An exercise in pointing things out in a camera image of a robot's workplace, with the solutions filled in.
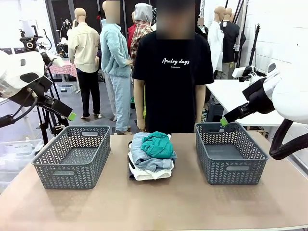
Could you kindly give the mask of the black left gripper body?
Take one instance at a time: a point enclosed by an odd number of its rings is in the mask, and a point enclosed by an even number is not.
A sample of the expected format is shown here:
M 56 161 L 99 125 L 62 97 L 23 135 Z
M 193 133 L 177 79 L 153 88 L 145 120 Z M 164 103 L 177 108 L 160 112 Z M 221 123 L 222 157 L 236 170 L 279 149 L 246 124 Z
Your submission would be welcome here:
M 36 106 L 46 109 L 53 113 L 62 113 L 62 102 L 58 99 L 52 98 L 48 95 L 39 96 Z

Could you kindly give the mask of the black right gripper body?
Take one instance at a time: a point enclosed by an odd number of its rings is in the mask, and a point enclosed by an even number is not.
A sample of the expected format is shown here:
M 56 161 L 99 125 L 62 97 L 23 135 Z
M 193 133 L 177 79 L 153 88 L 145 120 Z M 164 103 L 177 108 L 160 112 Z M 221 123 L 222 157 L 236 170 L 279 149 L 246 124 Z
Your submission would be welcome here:
M 256 112 L 256 109 L 250 102 L 247 102 L 243 105 L 238 106 L 238 118 L 244 118 L 255 112 Z

